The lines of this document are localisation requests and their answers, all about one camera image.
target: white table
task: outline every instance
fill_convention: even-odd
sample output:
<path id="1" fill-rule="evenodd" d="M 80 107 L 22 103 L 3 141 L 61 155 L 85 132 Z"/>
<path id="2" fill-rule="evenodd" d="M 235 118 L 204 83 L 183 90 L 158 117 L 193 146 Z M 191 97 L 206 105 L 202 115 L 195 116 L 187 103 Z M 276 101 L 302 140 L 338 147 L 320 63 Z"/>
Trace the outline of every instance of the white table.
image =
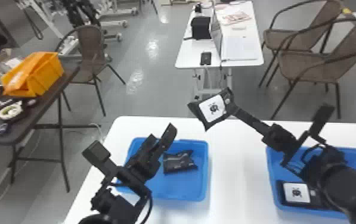
<path id="1" fill-rule="evenodd" d="M 111 152 L 116 164 L 123 164 L 134 138 L 147 137 L 150 133 L 160 137 L 169 122 L 178 129 L 176 139 L 199 139 L 209 144 L 207 196 L 199 203 L 155 199 L 147 223 L 348 223 L 347 220 L 278 210 L 273 202 L 265 145 L 261 142 L 261 135 L 239 120 L 226 120 L 205 132 L 197 119 L 120 117 L 113 123 L 104 146 Z M 278 123 L 296 137 L 310 126 L 307 122 Z M 356 124 L 329 123 L 321 135 L 332 145 L 356 147 Z M 312 146 L 314 143 L 307 140 L 305 145 Z M 95 167 L 90 169 L 64 224 L 77 224 L 81 218 L 95 213 L 90 211 L 90 199 L 100 187 L 103 177 Z"/>
<path id="2" fill-rule="evenodd" d="M 217 53 L 214 41 L 212 39 L 194 40 L 184 38 L 191 37 L 191 20 L 194 18 L 196 13 L 191 12 L 184 37 L 182 39 L 181 48 L 175 62 L 175 67 L 177 69 L 193 69 L 194 70 L 194 95 L 201 98 L 202 94 L 215 94 L 221 89 L 204 89 L 204 80 L 201 73 L 204 73 L 204 66 L 200 65 L 201 53 L 205 51 L 211 52 L 211 65 L 207 68 L 218 69 L 220 66 L 222 68 L 227 68 L 227 86 L 232 89 L 232 68 L 233 67 L 247 67 L 247 66 L 260 66 L 264 63 L 264 58 L 262 55 L 260 38 L 258 35 L 258 28 L 256 17 L 253 9 L 253 2 L 247 1 L 238 5 L 229 5 L 229 7 L 239 8 L 249 15 L 252 19 L 248 21 L 243 21 L 240 23 L 232 24 L 230 26 L 221 25 L 223 36 L 247 36 L 254 40 L 254 45 L 259 46 L 257 48 L 257 60 L 242 60 L 242 61 L 225 61 L 221 64 L 221 60 Z M 213 10 L 205 9 L 202 13 L 206 16 L 212 17 Z"/>

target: orange crate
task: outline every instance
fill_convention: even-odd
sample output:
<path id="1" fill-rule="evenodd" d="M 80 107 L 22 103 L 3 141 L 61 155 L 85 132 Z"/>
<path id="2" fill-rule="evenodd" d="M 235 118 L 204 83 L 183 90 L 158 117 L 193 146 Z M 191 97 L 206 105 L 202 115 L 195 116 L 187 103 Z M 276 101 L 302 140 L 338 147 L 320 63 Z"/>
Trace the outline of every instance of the orange crate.
<path id="1" fill-rule="evenodd" d="M 36 97 L 43 95 L 64 73 L 55 52 L 35 52 L 1 77 L 4 95 Z"/>

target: wicker chair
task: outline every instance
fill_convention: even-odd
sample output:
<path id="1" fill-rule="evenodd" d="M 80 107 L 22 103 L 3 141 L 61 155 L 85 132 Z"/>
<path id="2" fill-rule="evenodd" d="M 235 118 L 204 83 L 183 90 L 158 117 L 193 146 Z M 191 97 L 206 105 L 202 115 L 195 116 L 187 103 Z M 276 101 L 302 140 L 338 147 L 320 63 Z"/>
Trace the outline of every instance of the wicker chair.
<path id="1" fill-rule="evenodd" d="M 283 12 L 286 12 L 288 10 L 300 7 L 305 4 L 310 4 L 313 2 L 320 2 L 320 1 L 325 1 L 326 3 L 324 6 L 321 8 L 320 12 L 317 14 L 317 16 L 314 18 L 312 23 L 310 24 L 309 27 L 313 27 L 322 23 L 325 23 L 327 21 L 333 21 L 335 20 L 340 13 L 342 12 L 342 3 L 339 0 L 309 0 L 305 2 L 300 2 L 295 5 L 289 6 L 287 8 L 284 8 L 283 10 L 279 11 L 274 17 L 271 22 L 270 28 L 264 31 L 264 42 L 262 43 L 262 48 L 266 46 L 268 49 L 270 49 L 274 57 L 270 62 L 270 65 L 268 66 L 267 70 L 265 71 L 260 83 L 259 87 L 262 85 L 264 79 L 266 78 L 268 72 L 270 71 L 273 63 L 275 62 L 276 55 L 275 51 L 279 48 L 282 40 L 287 38 L 288 36 L 296 33 L 296 30 L 281 30 L 281 29 L 273 29 L 274 23 L 278 17 Z M 321 46 L 320 52 L 324 51 L 325 48 L 325 43 L 327 42 L 329 35 L 330 35 L 331 27 L 329 24 L 325 26 L 321 26 L 317 29 L 314 29 L 308 33 L 303 33 L 301 35 L 297 35 L 296 38 L 294 38 L 292 44 L 290 45 L 290 50 L 292 51 L 311 51 L 311 48 L 317 44 L 317 42 L 321 39 L 321 37 L 324 35 L 325 32 L 327 32 L 325 38 L 324 38 L 324 44 Z"/>
<path id="2" fill-rule="evenodd" d="M 81 57 L 81 69 L 76 77 L 72 80 L 71 83 L 75 84 L 86 84 L 94 85 L 97 92 L 98 100 L 100 101 L 101 109 L 104 116 L 106 116 L 106 110 L 104 108 L 103 100 L 101 98 L 100 90 L 98 88 L 97 82 L 101 81 L 97 76 L 100 74 L 106 67 L 108 67 L 125 85 L 125 81 L 119 76 L 115 69 L 109 64 L 105 53 L 104 53 L 104 35 L 101 29 L 98 26 L 93 25 L 84 25 L 77 27 L 71 30 L 64 38 L 60 41 L 58 46 L 55 49 L 55 52 L 58 52 L 60 46 L 68 36 L 76 32 L 79 39 Z M 67 105 L 68 110 L 70 111 L 70 105 L 66 98 L 65 93 L 63 92 L 63 97 Z"/>
<path id="3" fill-rule="evenodd" d="M 289 51 L 292 40 L 297 35 L 313 31 L 321 26 L 336 23 L 354 22 L 354 27 L 329 54 Z M 271 119 L 274 119 L 287 97 L 298 82 L 333 84 L 336 87 L 336 104 L 338 118 L 341 118 L 340 92 L 338 80 L 356 64 L 356 18 L 342 18 L 318 26 L 309 27 L 285 38 L 277 50 L 278 65 L 282 75 L 289 81 L 290 88 L 279 103 Z"/>

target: concrete floor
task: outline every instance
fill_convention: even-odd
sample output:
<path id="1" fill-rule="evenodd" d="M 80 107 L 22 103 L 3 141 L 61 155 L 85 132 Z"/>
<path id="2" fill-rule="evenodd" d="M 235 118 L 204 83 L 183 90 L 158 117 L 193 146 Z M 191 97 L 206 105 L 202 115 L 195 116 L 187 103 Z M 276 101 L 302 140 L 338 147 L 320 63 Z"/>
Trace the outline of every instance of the concrete floor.
<path id="1" fill-rule="evenodd" d="M 347 0 L 356 5 L 356 0 Z M 254 0 L 259 32 L 269 26 L 277 9 L 299 2 L 299 0 L 267 1 Z M 265 4 L 274 7 L 264 8 Z M 174 67 L 181 39 L 192 5 L 159 7 L 158 17 L 150 4 L 136 17 L 127 17 L 129 27 L 121 29 L 123 42 L 110 42 L 106 49 L 114 61 L 114 68 L 127 81 L 120 81 L 105 70 L 100 78 L 102 96 L 107 110 L 103 117 L 95 89 L 91 86 L 70 85 L 66 94 L 73 111 L 64 110 L 65 123 L 98 123 L 107 133 L 112 122 L 119 116 L 162 116 L 192 117 L 186 104 L 192 101 L 191 71 Z M 308 25 L 319 5 L 312 5 L 282 15 L 277 27 L 299 29 Z M 56 21 L 63 33 L 71 27 L 65 18 Z M 351 24 L 343 24 L 333 31 L 327 50 L 333 49 Z M 32 51 L 52 51 L 57 38 L 44 30 L 45 39 L 32 39 L 20 49 L 21 55 Z M 268 119 L 288 89 L 287 82 L 280 76 L 267 89 L 256 86 L 271 59 L 271 53 L 264 52 L 265 64 L 259 67 L 234 69 L 233 91 L 239 106 L 261 119 Z M 356 122 L 356 66 L 341 80 L 342 120 L 333 122 Z M 322 102 L 335 104 L 333 87 L 329 93 L 322 85 L 301 84 L 279 112 L 276 120 L 310 120 Z M 53 106 L 42 122 L 54 121 L 56 108 Z M 7 224 L 48 224 L 62 223 L 70 205 L 88 172 L 89 164 L 81 156 L 93 140 L 98 139 L 97 130 L 66 131 L 66 163 L 72 190 L 66 194 L 59 165 L 28 163 L 18 174 L 16 182 L 0 201 L 0 223 Z M 58 157 L 56 131 L 37 131 L 27 148 L 34 147 L 34 139 L 40 138 L 35 157 Z"/>

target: blue plastic tray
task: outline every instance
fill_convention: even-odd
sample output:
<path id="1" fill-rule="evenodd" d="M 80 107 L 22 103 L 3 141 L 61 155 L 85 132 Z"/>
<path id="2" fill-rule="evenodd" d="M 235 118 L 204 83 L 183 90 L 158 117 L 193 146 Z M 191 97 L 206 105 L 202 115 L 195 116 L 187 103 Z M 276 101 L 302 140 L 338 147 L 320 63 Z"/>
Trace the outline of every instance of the blue plastic tray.
<path id="1" fill-rule="evenodd" d="M 129 147 L 125 160 L 137 152 L 146 138 L 135 138 Z M 154 178 L 146 182 L 154 198 L 168 200 L 202 201 L 206 196 L 208 185 L 208 144 L 205 141 L 179 140 L 174 141 L 167 153 L 175 154 L 182 150 L 193 150 L 191 158 L 198 166 L 197 170 L 164 174 L 163 156 L 159 159 L 160 169 Z M 118 187 L 118 191 L 132 193 L 127 187 Z"/>
<path id="2" fill-rule="evenodd" d="M 306 149 L 307 149 L 306 147 L 302 147 L 292 158 L 291 162 L 300 161 L 300 156 Z M 348 162 L 348 166 L 356 169 L 356 148 L 338 148 L 338 149 L 345 153 L 345 160 Z M 315 152 L 312 152 L 310 155 L 307 156 L 307 158 L 309 158 L 313 154 L 319 154 L 320 152 L 321 149 L 315 150 Z M 268 171 L 270 173 L 271 187 L 274 195 L 274 203 L 279 209 L 284 211 L 293 211 L 296 213 L 308 213 L 308 214 L 314 214 L 314 215 L 325 216 L 325 217 L 346 219 L 346 216 L 339 211 L 305 209 L 300 207 L 291 207 L 291 206 L 282 205 L 280 201 L 281 197 L 279 197 L 276 182 L 277 181 L 302 182 L 300 178 L 298 178 L 293 173 L 280 166 L 280 162 L 282 161 L 282 158 L 283 158 L 283 153 L 276 152 L 273 149 L 267 147 L 267 163 L 268 163 Z"/>

